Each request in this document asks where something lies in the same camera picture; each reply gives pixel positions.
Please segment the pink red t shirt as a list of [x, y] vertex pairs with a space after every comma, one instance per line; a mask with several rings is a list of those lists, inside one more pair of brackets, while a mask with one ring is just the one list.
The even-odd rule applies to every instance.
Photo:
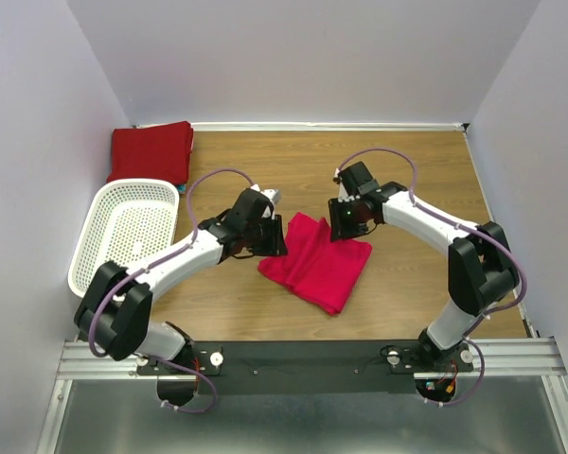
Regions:
[[357, 240], [330, 240], [330, 227], [296, 213], [288, 223], [288, 254], [261, 260], [258, 271], [296, 297], [320, 307], [330, 316], [344, 309], [372, 253]]

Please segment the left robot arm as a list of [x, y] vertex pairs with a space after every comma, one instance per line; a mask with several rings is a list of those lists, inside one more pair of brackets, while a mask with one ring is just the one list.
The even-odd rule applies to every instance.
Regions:
[[152, 323], [151, 309], [169, 290], [194, 273], [247, 250], [252, 256], [282, 256], [282, 217], [277, 189], [244, 189], [234, 205], [203, 220], [197, 231], [129, 266], [108, 261], [98, 267], [74, 322], [101, 356], [122, 360], [133, 354], [173, 360], [190, 340], [171, 323]]

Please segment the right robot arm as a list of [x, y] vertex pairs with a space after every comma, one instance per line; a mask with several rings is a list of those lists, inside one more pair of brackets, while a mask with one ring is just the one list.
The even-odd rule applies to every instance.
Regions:
[[499, 224], [452, 217], [400, 183], [378, 183], [362, 162], [337, 169], [333, 181], [339, 195], [328, 201], [332, 242], [368, 235], [372, 221], [398, 227], [447, 258], [449, 301], [418, 337], [423, 364], [448, 359], [474, 324], [520, 284]]

